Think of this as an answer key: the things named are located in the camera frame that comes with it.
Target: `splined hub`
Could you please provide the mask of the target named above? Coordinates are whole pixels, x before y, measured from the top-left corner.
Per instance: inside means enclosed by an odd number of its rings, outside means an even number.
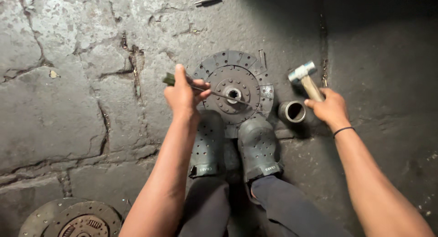
[[[274,88],[268,82],[266,68],[253,55],[224,51],[205,59],[193,77],[211,83],[211,90],[237,100],[209,96],[200,109],[219,112],[225,125],[225,137],[237,138],[240,125],[251,118],[267,118],[274,100]]]

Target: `foot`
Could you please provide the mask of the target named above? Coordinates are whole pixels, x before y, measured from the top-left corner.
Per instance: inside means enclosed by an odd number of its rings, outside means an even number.
[[[275,161],[276,137],[274,129],[265,120],[245,121],[238,133],[238,147],[244,167],[244,181],[248,188],[255,179],[279,175],[282,167]]]
[[[213,110],[201,111],[201,121],[190,159],[190,178],[225,173],[224,137],[224,126],[220,114]]]

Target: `concrete floor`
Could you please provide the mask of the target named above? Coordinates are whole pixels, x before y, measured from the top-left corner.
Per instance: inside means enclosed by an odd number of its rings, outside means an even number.
[[[438,0],[0,0],[0,231],[61,197],[134,201],[171,120],[160,76],[208,55],[266,52],[276,102],[286,75],[319,65],[381,169],[438,234]],[[60,77],[52,79],[53,70]],[[295,138],[275,114],[284,179],[355,236],[333,139],[311,114]],[[276,236],[231,187],[230,236]]]

